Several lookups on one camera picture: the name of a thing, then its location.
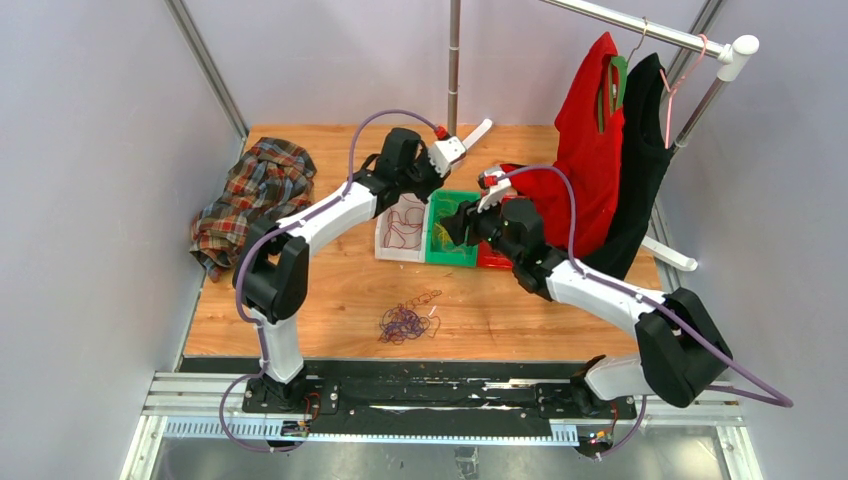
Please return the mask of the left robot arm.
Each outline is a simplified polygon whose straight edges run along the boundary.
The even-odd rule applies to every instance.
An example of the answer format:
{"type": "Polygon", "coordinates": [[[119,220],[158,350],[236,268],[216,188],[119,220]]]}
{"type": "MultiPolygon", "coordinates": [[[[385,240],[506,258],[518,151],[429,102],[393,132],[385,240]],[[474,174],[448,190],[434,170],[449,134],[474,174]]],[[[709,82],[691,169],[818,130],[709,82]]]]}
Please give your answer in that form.
{"type": "Polygon", "coordinates": [[[304,359],[297,314],[309,285],[310,261],[339,236],[394,206],[402,196],[426,202],[460,166],[467,148],[441,130],[426,145],[406,128],[392,129],[381,150],[331,196],[279,221],[262,218],[249,230],[233,276],[236,308],[254,325],[260,345],[260,371],[251,377],[283,413],[298,411],[306,400],[304,359]]]}

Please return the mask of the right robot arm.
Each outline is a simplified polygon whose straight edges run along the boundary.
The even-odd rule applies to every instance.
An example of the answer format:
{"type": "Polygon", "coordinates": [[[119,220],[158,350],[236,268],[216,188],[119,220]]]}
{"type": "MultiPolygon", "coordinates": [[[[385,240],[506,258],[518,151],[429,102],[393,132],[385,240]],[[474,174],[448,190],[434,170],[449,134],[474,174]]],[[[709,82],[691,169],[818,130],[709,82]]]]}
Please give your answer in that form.
{"type": "Polygon", "coordinates": [[[584,310],[636,340],[637,353],[597,356],[572,378],[571,400],[580,414],[594,417],[613,399],[642,395],[685,408],[727,370],[732,354],[697,294],[636,287],[571,259],[546,242],[531,201],[485,210],[465,201],[439,223],[454,244],[485,243],[507,257],[527,292],[584,310]]]}

